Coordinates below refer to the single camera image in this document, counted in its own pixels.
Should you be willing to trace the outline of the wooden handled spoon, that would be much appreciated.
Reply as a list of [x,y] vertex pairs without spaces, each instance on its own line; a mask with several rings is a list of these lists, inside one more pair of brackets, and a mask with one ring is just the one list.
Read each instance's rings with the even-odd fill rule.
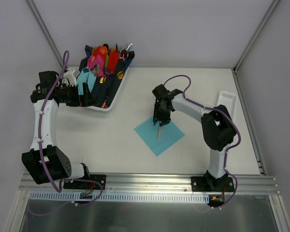
[[159,140],[160,137],[161,137],[161,126],[159,125],[157,139]]

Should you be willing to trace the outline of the light blue paper napkin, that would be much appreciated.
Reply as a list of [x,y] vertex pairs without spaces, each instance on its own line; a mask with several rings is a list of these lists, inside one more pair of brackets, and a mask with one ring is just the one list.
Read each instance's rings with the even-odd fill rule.
[[134,128],[137,135],[143,140],[152,153],[158,157],[168,148],[182,139],[185,134],[173,122],[161,127],[161,137],[158,140],[159,123],[153,125],[153,119],[149,118]]

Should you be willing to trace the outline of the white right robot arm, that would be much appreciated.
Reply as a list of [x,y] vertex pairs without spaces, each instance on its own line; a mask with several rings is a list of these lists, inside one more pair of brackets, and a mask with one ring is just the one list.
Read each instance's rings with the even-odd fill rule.
[[206,107],[201,103],[184,97],[184,93],[178,89],[158,93],[152,91],[155,96],[153,124],[163,127],[171,122],[171,113],[182,112],[200,122],[203,131],[203,139],[210,148],[210,163],[207,175],[207,187],[212,191],[218,191],[224,185],[224,178],[228,176],[226,171],[226,155],[235,136],[239,131],[233,123],[227,108],[224,105]]

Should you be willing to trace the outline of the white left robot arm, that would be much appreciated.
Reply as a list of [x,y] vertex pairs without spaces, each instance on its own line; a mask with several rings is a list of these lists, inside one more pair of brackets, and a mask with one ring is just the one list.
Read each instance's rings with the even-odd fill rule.
[[82,189],[91,184],[88,167],[71,163],[57,146],[56,119],[61,103],[71,107],[94,103],[89,92],[79,95],[77,86],[36,89],[30,96],[35,112],[34,136],[28,152],[22,154],[22,163],[36,184],[71,179]]

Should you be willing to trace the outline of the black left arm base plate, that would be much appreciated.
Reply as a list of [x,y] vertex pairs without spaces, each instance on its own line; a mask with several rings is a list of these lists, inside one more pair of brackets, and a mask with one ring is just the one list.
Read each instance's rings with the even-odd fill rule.
[[70,182],[65,182],[63,184],[64,189],[78,189],[78,190],[90,190],[91,187],[93,187],[93,190],[100,190],[100,185],[102,186],[102,189],[105,190],[105,185],[106,185],[106,178],[107,175],[105,174],[90,174],[90,177],[84,177],[82,178],[83,180],[91,180],[95,181],[95,183],[92,182],[87,182],[87,181],[70,181]]

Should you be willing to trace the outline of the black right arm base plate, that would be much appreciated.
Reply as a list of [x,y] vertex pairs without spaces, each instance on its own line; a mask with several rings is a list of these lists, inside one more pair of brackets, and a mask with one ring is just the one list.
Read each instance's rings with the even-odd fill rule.
[[233,179],[229,176],[218,179],[209,176],[192,176],[191,189],[193,192],[229,192],[235,190]]

